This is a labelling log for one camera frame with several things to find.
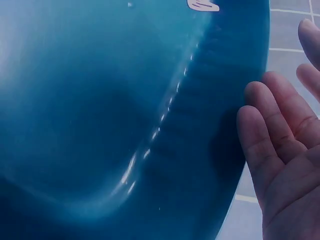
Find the grout line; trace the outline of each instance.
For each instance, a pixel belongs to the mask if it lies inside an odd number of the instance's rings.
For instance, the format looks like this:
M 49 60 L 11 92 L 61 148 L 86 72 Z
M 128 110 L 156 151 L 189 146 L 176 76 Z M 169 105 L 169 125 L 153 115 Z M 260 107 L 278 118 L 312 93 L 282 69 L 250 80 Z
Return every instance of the grout line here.
M 270 9 L 270 11 L 271 12 L 291 13 L 291 14 L 312 15 L 311 12 L 307 12 L 307 11 L 295 11 L 295 10 L 285 10 L 285 9 Z
M 315 23 L 314 9 L 313 9 L 313 7 L 312 7 L 312 2 L 311 2 L 311 0 L 309 0 L 309 5 L 310 5 L 311 19 L 312 19 L 312 22 Z
M 269 48 L 269 51 L 280 51 L 280 52 L 292 52 L 292 53 L 304 53 L 303 50 L 300 49 L 290 49 L 290 48 Z
M 244 195 L 236 194 L 234 198 L 236 200 L 243 201 L 243 202 L 254 203 L 254 204 L 258 203 L 258 199 L 253 196 L 244 196 Z

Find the palm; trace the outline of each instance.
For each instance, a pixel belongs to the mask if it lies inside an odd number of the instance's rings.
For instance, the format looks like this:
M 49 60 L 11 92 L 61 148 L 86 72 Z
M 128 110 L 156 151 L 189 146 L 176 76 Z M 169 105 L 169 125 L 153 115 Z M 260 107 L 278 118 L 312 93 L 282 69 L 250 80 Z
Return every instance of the palm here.
M 319 101 L 320 30 L 304 21 L 299 36 L 317 69 L 302 65 L 297 75 Z M 269 72 L 262 82 L 246 87 L 238 132 L 263 214 L 263 238 L 320 239 L 320 120 L 282 76 Z

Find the blue curved surface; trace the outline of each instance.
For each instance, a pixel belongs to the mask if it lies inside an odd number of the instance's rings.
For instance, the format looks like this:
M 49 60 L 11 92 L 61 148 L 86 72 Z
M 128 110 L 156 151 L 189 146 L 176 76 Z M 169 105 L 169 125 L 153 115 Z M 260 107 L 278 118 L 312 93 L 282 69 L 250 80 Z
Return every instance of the blue curved surface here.
M 0 1 L 1 239 L 214 239 L 267 0 Z

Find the translucent blue plastic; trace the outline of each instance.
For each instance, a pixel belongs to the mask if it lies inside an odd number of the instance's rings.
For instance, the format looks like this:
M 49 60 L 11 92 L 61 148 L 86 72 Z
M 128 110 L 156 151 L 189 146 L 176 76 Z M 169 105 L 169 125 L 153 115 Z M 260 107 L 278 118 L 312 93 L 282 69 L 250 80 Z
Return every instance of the translucent blue plastic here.
M 0 239 L 212 240 L 268 0 L 0 0 Z

